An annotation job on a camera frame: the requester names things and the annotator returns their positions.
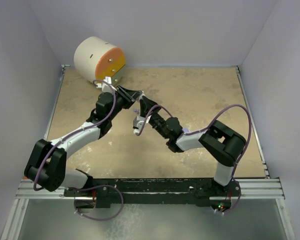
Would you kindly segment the white earbud charging case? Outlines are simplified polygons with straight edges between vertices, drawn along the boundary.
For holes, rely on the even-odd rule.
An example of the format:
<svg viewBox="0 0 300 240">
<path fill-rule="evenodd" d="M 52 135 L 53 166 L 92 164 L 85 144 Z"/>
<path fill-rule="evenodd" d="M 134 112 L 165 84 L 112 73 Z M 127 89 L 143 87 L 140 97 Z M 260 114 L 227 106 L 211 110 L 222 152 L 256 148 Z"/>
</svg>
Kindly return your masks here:
<svg viewBox="0 0 300 240">
<path fill-rule="evenodd" d="M 145 96 L 144 92 L 141 93 L 141 95 L 138 97 L 138 102 Z"/>
</svg>

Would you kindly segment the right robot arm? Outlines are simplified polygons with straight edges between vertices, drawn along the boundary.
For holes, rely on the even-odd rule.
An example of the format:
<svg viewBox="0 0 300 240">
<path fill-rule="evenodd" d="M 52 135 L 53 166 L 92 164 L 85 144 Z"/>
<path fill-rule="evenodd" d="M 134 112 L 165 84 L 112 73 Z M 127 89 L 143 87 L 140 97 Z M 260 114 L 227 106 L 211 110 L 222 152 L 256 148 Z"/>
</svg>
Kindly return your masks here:
<svg viewBox="0 0 300 240">
<path fill-rule="evenodd" d="M 167 112 L 169 118 L 163 119 L 159 115 L 163 106 L 142 95 L 138 102 L 140 104 L 139 115 L 133 121 L 133 133 L 140 136 L 146 124 L 156 130 L 164 139 L 166 145 L 174 153 L 183 153 L 191 149 L 204 148 L 217 160 L 217 168 L 214 174 L 212 190 L 218 196 L 225 195 L 230 190 L 237 164 L 248 148 L 251 134 L 251 116 L 246 107 L 240 104 L 232 104 L 221 110 L 202 129 L 188 132 L 184 131 L 177 117 Z M 248 117 L 248 137 L 242 135 L 218 120 L 225 111 L 230 108 L 242 108 Z"/>
</svg>

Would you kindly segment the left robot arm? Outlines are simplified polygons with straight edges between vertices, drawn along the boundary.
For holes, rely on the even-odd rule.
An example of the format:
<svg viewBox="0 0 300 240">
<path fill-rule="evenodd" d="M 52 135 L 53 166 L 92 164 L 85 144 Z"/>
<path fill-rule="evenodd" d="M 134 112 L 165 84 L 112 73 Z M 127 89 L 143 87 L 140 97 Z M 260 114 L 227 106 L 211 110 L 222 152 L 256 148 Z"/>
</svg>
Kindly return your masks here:
<svg viewBox="0 0 300 240">
<path fill-rule="evenodd" d="M 84 146 L 105 136 L 112 127 L 112 120 L 123 109 L 129 109 L 142 96 L 140 90 L 118 86 L 98 96 L 89 118 L 65 136 L 47 141 L 41 139 L 33 147 L 24 176 L 34 183 L 34 190 L 53 192 L 59 187 L 75 189 L 81 196 L 93 191 L 90 175 L 67 168 L 67 160 Z"/>
</svg>

